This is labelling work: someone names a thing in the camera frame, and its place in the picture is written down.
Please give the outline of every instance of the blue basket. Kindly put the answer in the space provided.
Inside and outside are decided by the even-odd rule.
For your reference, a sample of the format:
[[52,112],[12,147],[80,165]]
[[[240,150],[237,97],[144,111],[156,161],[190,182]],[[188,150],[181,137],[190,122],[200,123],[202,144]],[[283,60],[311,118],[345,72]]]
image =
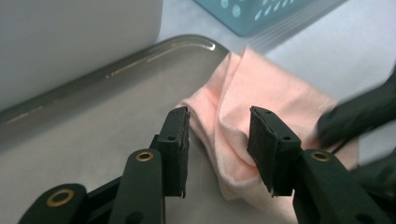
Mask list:
[[248,35],[313,0],[194,0],[237,35]]

